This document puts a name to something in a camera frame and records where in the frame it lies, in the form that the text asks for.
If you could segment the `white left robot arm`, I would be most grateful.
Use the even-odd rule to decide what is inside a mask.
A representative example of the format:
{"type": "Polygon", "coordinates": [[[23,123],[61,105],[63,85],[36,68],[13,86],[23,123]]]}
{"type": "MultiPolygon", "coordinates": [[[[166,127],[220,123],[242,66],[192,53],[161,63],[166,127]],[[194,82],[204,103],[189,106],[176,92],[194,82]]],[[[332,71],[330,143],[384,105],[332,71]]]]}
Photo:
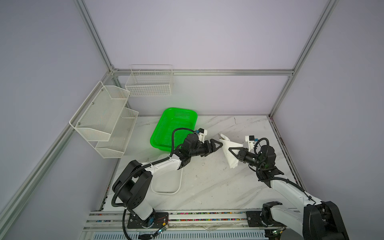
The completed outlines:
{"type": "Polygon", "coordinates": [[[174,147],[168,157],[146,164],[136,160],[130,162],[113,185],[112,207],[123,207],[138,217],[144,228],[151,227],[156,221],[156,211],[146,200],[151,182],[168,172],[183,169],[192,157],[206,157],[222,146],[223,143],[217,140],[202,142],[192,134],[174,147]]]}

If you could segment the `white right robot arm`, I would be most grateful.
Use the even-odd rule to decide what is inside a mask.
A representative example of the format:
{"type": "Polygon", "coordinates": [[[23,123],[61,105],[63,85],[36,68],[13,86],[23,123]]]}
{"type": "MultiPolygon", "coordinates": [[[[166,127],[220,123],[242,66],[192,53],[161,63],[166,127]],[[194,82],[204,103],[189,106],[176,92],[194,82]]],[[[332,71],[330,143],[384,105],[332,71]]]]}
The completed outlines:
{"type": "Polygon", "coordinates": [[[251,153],[247,148],[232,147],[229,152],[240,162],[254,167],[258,180],[275,190],[295,206],[290,210],[279,201],[263,204],[261,221],[269,227],[281,223],[305,240],[347,240],[347,229],[339,208],[331,201],[322,201],[284,176],[276,165],[273,147],[264,145],[251,153]]]}

